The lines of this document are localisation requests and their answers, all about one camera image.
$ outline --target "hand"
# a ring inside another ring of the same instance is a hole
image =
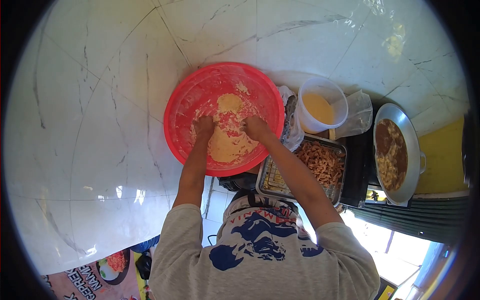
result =
[[[213,122],[212,116],[201,116],[198,120],[193,120],[193,127],[195,128],[195,133],[197,138],[199,136],[204,136],[207,139],[210,139],[213,135],[216,122]]]
[[[254,141],[264,143],[267,138],[272,136],[277,139],[275,134],[270,130],[270,127],[268,127],[267,122],[258,116],[245,118],[242,122],[245,125],[241,130]]]

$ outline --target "black bag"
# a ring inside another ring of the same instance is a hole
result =
[[[135,262],[135,266],[140,273],[140,277],[143,280],[148,280],[150,277],[150,269],[152,268],[152,258],[144,252]]]

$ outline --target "cable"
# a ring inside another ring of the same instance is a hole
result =
[[[210,237],[216,237],[216,234],[211,234],[207,237],[208,242],[210,243],[210,246],[213,246],[212,242],[210,241]]]

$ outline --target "yellow liquid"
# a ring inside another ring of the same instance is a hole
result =
[[[333,125],[333,108],[327,100],[317,94],[304,94],[301,97],[307,111],[323,124]]]

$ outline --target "metal pan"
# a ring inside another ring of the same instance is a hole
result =
[[[382,183],[382,180],[378,174],[378,164],[375,160],[375,166],[377,170],[377,177],[382,190],[385,192],[388,200],[393,204],[400,205],[407,202],[413,196],[417,184],[419,181],[420,174],[423,173],[427,167],[427,157],[425,154],[420,151],[419,141],[415,128],[413,128],[412,122],[407,117],[407,115],[402,111],[400,107],[395,104],[387,103],[382,105],[378,110],[377,116],[375,118],[375,125],[373,127],[373,144],[375,145],[375,155],[377,152],[377,124],[382,119],[390,119],[395,123],[400,131],[402,132],[403,138],[405,139],[405,145],[407,147],[407,173],[405,174],[405,180],[403,181],[400,188],[396,191],[387,191]],[[420,167],[421,157],[425,159],[425,164],[423,167]]]
[[[342,144],[308,133],[305,134],[303,140],[306,142],[318,141],[321,145],[329,147],[336,153],[345,154],[345,156],[342,157],[340,161],[344,163],[344,168],[347,168],[347,149]],[[342,172],[342,177],[340,177],[339,179],[339,181],[341,181],[340,187],[323,187],[327,198],[330,199],[334,207],[337,207],[340,203],[343,182],[345,180],[345,169]],[[288,199],[288,201],[297,203],[297,199],[295,199],[287,184],[283,180],[282,176],[280,175],[280,171],[277,169],[275,162],[273,162],[273,159],[270,155],[267,156],[267,158],[260,165],[260,170],[258,173],[257,183],[255,187],[260,195],[273,196],[280,199]]]

